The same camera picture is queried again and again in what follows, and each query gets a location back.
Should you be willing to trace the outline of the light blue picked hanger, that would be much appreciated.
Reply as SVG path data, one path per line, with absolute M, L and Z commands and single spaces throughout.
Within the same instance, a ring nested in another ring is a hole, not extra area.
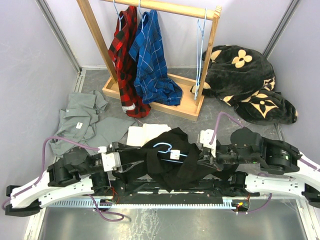
M 169 154 L 169 159 L 163 159 L 163 161 L 170 162 L 170 163 L 177 163 L 182 164 L 183 162 L 180 160 L 180 158 L 187 158 L 187 154 L 181 153 L 178 149 L 173 149 L 173 146 L 170 143 L 167 142 L 159 142 L 153 145 L 153 148 L 161 147 L 161 146 L 167 146 L 166 150 L 159 150 L 158 153 L 160 154 Z

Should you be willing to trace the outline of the black shirt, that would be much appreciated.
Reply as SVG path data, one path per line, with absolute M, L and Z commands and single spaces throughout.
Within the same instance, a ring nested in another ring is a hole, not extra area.
M 212 174 L 228 180 L 238 165 L 226 165 L 218 171 L 208 165 L 199 164 L 201 150 L 195 143 L 189 143 L 188 135 L 179 127 L 160 134 L 139 149 L 119 153 L 123 172 L 112 172 L 125 184 L 149 175 L 168 192 L 191 189 L 200 180 Z

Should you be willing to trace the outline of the wooden clothes rack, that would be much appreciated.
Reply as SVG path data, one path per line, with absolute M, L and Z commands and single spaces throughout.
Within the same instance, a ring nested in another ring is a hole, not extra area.
M 208 10 L 152 0 L 126 0 L 124 4 L 127 9 L 117 12 L 113 40 L 106 46 L 90 3 L 78 2 L 110 74 L 103 93 L 120 99 L 123 111 L 130 117 L 144 118 L 154 109 L 196 121 L 222 8 Z M 160 11 L 212 21 L 196 79 L 168 73 L 158 21 Z

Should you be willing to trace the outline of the light blue hangers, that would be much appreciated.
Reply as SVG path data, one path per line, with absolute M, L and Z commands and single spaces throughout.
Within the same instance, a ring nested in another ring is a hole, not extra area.
M 202 70 L 202 53 L 203 53 L 203 44 L 204 44 L 204 35 L 205 35 L 205 26 L 207 20 L 207 8 L 204 9 L 204 19 L 203 24 L 201 25 L 200 20 L 197 20 L 197 30 L 196 30 L 196 83 L 195 83 L 195 93 L 194 99 L 197 100 L 198 92 L 200 87 L 200 77 Z

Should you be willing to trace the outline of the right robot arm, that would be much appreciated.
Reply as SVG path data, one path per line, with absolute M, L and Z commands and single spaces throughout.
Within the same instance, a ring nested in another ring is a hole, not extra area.
M 261 136 L 243 127 L 221 145 L 213 129 L 199 134 L 202 146 L 199 164 L 213 175 L 230 181 L 236 196 L 248 193 L 304 197 L 312 207 L 320 207 L 320 166 L 295 146 Z

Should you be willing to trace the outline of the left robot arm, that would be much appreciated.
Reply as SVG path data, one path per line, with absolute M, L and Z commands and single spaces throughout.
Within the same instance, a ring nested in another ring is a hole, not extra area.
M 23 186 L 7 186 L 5 215 L 29 217 L 72 197 L 106 195 L 112 187 L 108 173 L 124 169 L 120 153 L 135 150 L 136 146 L 114 142 L 90 155 L 84 148 L 75 147 L 44 170 L 41 177 Z

